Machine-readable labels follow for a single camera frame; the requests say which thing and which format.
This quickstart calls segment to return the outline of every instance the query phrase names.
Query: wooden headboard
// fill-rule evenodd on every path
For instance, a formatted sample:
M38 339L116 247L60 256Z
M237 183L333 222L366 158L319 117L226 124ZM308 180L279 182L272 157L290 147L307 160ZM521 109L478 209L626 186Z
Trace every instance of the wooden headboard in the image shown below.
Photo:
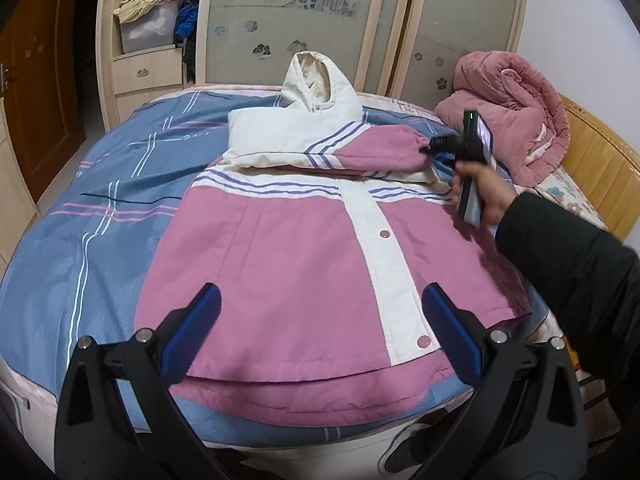
M601 120L561 97L571 127L562 166L609 231L623 240L640 215L640 155Z

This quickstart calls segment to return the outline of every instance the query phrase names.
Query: folded sleeve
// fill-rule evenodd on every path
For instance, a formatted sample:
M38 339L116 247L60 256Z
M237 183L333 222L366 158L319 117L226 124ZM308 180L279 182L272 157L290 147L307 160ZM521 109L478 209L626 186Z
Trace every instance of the folded sleeve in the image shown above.
M636 252L560 206L523 193L496 233L498 250L540 293L582 368L619 383L638 366Z

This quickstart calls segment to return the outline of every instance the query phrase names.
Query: jacket button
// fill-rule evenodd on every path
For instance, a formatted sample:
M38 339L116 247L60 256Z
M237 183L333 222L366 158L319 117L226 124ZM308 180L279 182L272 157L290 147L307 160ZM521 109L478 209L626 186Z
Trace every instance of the jacket button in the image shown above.
M431 338L428 335L421 335L418 338L418 346L420 348L427 348L431 344Z

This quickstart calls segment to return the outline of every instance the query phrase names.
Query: jacket sleeve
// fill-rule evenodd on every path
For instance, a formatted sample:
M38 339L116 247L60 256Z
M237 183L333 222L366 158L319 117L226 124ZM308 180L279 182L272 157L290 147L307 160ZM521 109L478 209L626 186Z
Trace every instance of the jacket sleeve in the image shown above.
M582 368L607 383L624 381L640 344L636 252L528 192L511 203L495 240L555 314Z

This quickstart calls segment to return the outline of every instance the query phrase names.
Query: hand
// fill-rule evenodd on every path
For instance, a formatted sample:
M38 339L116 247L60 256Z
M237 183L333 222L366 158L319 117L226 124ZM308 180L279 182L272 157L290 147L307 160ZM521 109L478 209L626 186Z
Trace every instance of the hand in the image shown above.
M478 193L484 201L482 222L498 225L511 202L517 197L514 189L495 173L494 169L479 162L457 162L453 176L453 198L458 200L462 188L462 178L474 177L478 182Z

